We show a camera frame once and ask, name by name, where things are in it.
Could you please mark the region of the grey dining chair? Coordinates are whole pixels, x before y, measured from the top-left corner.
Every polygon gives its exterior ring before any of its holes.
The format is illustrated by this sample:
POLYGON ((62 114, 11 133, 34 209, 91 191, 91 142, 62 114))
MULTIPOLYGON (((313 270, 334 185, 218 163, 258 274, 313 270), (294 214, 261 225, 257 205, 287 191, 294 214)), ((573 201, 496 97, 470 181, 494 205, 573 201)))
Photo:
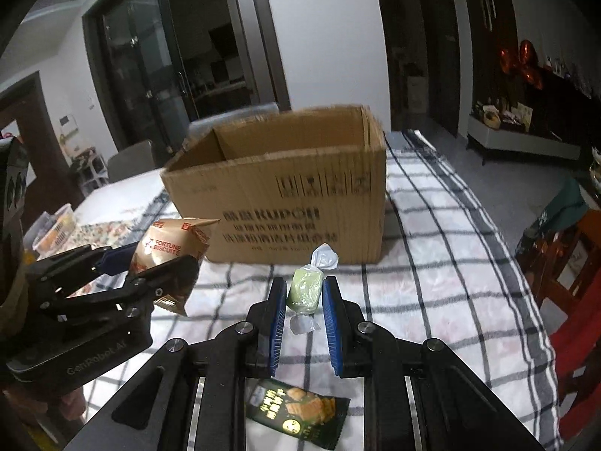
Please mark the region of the grey dining chair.
POLYGON ((221 124, 226 124, 229 122, 238 121, 246 118, 254 118, 279 113, 280 108, 276 102, 252 105, 231 110, 228 112, 223 112, 191 122, 189 124, 189 130, 187 131, 187 138, 191 141, 193 139, 201 138, 203 135, 210 132, 210 130, 213 129, 215 126, 221 124))
POLYGON ((110 183, 116 183, 156 168, 154 145, 148 139, 120 151, 107 163, 110 183))

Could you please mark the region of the dark glass sliding door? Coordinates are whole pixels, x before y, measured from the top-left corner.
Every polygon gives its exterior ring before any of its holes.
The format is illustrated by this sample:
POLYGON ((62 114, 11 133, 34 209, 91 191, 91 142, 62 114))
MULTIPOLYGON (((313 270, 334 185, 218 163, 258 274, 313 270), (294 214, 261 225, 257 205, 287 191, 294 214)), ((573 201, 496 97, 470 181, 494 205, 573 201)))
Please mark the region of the dark glass sliding door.
POLYGON ((97 0, 83 40, 115 148, 177 152, 199 119, 290 107, 269 0, 97 0))

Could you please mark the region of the green candy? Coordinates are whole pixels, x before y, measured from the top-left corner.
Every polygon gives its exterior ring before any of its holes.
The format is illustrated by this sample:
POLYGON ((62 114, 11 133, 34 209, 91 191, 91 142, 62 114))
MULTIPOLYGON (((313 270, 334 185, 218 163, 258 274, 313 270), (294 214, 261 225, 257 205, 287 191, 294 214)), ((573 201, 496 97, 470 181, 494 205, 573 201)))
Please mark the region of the green candy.
POLYGON ((319 307, 322 285, 326 273, 336 270, 338 263, 338 254, 329 244, 322 243, 313 251, 309 264, 294 272, 286 299, 286 305, 293 313, 290 319, 293 334, 308 334, 318 328, 315 313, 319 307))

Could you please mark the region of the floral patterned placemat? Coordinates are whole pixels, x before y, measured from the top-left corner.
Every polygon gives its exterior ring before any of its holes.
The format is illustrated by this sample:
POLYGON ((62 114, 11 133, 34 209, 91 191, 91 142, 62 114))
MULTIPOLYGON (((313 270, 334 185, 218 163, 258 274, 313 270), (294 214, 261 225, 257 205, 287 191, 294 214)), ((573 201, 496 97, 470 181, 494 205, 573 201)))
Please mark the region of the floral patterned placemat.
POLYGON ((85 245, 89 245, 91 248, 122 247, 122 245, 139 241, 142 235, 143 231, 136 226, 134 221, 79 225, 70 234, 63 249, 71 250, 85 245))

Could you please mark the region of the red balloons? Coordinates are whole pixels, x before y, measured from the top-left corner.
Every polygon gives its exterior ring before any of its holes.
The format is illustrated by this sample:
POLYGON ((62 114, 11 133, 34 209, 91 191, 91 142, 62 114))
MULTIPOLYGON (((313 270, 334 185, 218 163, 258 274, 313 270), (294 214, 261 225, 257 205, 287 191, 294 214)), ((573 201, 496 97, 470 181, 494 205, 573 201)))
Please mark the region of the red balloons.
POLYGON ((497 55, 503 73, 516 74, 536 89, 542 89, 538 55, 530 40, 522 40, 516 48, 499 48, 497 55))

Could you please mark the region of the tan fortune biscuit packet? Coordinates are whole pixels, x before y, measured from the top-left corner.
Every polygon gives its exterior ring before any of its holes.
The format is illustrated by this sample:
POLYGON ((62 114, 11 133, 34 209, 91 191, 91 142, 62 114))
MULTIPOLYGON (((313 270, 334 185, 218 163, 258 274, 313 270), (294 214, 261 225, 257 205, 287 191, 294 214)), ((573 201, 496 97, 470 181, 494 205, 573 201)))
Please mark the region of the tan fortune biscuit packet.
POLYGON ((162 295, 157 306, 187 316, 186 303, 198 280, 218 219, 180 218, 155 221, 137 243, 128 274, 137 276, 168 264, 167 286, 157 285, 162 295))

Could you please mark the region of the white shelf rack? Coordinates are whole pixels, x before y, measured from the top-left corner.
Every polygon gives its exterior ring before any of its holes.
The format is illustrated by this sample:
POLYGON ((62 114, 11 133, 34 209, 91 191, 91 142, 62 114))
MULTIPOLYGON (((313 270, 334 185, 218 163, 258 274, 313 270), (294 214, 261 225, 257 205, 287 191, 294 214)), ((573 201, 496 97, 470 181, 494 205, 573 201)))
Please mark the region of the white shelf rack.
POLYGON ((72 160, 70 172, 85 198, 109 183, 106 162, 94 147, 84 150, 72 160))

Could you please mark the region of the plastic food container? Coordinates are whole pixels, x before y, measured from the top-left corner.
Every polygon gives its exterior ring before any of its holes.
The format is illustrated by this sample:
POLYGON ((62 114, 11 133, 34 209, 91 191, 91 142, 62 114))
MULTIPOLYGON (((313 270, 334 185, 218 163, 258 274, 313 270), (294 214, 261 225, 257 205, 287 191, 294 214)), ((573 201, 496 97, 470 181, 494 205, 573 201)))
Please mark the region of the plastic food container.
POLYGON ((27 233, 24 247, 39 257, 51 256, 68 240, 76 229, 76 216, 72 206, 65 204, 54 214, 43 212, 27 233))

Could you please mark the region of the green cracker snack packet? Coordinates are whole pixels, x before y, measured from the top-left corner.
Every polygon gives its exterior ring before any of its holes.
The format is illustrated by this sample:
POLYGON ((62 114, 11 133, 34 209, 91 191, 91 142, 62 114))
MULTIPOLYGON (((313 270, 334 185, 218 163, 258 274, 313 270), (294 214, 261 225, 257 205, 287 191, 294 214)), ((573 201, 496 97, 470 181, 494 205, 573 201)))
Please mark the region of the green cracker snack packet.
POLYGON ((334 450, 350 400, 320 395, 275 379, 259 380, 249 392, 246 417, 280 434, 334 450))

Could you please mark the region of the white low tv cabinet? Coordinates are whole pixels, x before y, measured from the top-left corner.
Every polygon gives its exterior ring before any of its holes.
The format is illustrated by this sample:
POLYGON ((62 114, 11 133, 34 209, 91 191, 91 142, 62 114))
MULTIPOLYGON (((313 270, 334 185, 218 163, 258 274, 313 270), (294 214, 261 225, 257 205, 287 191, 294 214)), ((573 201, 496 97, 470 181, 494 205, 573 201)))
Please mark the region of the white low tv cabinet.
POLYGON ((478 150, 482 164, 494 158, 543 157, 564 161, 578 161, 581 148, 556 139, 545 139, 538 135, 493 129, 470 116, 468 118, 467 148, 478 150))

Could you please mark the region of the brown cardboard box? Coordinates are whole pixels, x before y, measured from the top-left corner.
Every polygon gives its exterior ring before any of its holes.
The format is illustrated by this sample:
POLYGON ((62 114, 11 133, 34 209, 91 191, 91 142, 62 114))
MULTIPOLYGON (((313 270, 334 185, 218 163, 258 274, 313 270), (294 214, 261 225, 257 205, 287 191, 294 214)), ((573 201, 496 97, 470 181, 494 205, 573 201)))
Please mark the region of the brown cardboard box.
POLYGON ((215 219, 213 263, 302 265, 329 244, 345 265, 380 260, 386 144, 362 106, 218 125, 161 177, 179 215, 215 219))

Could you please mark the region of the red wooden chair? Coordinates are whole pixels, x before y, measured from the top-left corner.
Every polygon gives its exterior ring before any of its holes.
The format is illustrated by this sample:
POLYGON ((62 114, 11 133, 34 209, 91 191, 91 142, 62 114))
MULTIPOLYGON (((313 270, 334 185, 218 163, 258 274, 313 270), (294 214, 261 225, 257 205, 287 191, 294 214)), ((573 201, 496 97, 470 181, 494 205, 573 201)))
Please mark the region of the red wooden chair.
POLYGON ((575 399, 559 419, 565 441, 577 436, 600 410, 600 212, 588 211, 575 225, 537 236, 525 231, 515 255, 537 306, 554 303, 566 320, 551 333, 559 401, 575 399), (584 247, 586 259, 570 286, 559 277, 571 255, 584 247))

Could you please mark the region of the green cloth on chair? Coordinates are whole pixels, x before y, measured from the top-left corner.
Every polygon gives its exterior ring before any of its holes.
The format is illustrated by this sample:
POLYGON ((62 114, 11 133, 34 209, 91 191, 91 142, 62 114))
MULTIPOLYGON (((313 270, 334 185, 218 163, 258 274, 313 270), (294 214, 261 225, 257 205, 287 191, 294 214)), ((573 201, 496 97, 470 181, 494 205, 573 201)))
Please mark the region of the green cloth on chair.
POLYGON ((589 211, 578 182, 572 177, 564 182, 560 192, 550 201, 537 219, 524 230, 515 255, 525 254, 537 240, 575 225, 589 211))

